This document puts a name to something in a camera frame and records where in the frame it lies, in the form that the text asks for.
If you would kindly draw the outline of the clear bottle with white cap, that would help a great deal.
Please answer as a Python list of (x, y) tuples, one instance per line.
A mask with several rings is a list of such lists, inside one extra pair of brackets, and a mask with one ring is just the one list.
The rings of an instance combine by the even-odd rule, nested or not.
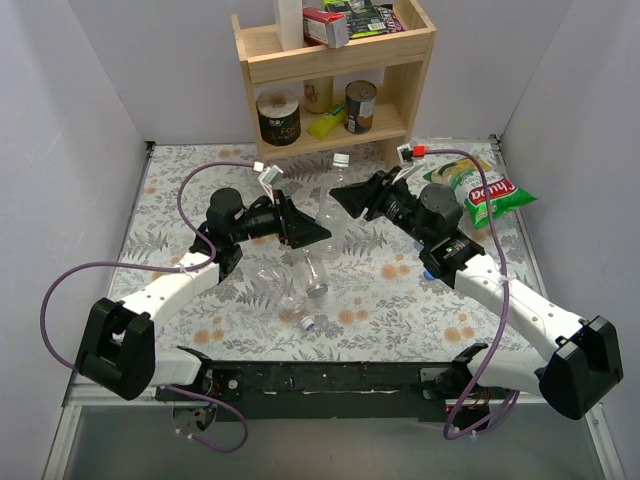
[(325, 260), (338, 259), (344, 245), (346, 227), (350, 216), (330, 195), (330, 191), (350, 183), (349, 165), (350, 156), (348, 154), (335, 153), (331, 168), (321, 187), (319, 211), (316, 220), (331, 232), (329, 239), (318, 244), (320, 254)]

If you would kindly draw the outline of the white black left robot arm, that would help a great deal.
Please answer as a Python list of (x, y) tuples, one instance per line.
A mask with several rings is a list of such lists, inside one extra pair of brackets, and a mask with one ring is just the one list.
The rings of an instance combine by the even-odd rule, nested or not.
[(209, 358), (187, 347), (163, 350), (156, 335), (192, 300), (233, 272), (243, 242), (269, 235), (298, 249), (331, 233), (280, 190), (250, 206), (233, 188), (214, 192), (206, 220), (177, 272), (119, 301), (103, 298), (92, 306), (75, 360), (78, 374), (125, 400), (148, 387), (166, 385), (178, 385), (190, 399), (205, 398), (213, 386)]

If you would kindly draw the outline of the clear bottle with blue cap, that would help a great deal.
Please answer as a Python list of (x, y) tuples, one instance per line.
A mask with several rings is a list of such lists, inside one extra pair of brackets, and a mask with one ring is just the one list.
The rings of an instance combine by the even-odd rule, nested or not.
[(456, 166), (453, 166), (452, 168), (442, 168), (441, 170), (441, 175), (442, 175), (442, 180), (445, 183), (450, 183), (458, 174), (460, 173), (460, 169)]

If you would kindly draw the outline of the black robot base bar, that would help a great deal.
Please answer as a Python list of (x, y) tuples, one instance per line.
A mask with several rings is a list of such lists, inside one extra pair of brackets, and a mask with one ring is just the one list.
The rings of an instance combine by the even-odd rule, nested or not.
[(195, 381), (161, 387), (159, 401), (209, 396), (248, 420), (417, 419), (440, 423), (446, 403), (472, 378), (463, 368), (477, 344), (453, 361), (213, 361), (205, 359)]

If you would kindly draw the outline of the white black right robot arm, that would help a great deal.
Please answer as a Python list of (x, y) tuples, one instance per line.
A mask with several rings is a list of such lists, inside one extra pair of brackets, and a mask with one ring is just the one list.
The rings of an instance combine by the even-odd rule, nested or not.
[(475, 397), (486, 388), (539, 395), (561, 415), (581, 419), (623, 379), (616, 329), (602, 316), (586, 320), (502, 273), (458, 227), (463, 211), (453, 190), (427, 184), (413, 195), (399, 171), (375, 173), (330, 195), (353, 218), (384, 217), (421, 245), (425, 270), (476, 300), (528, 340), (537, 355), (518, 360), (476, 343), (428, 381), (441, 395)]

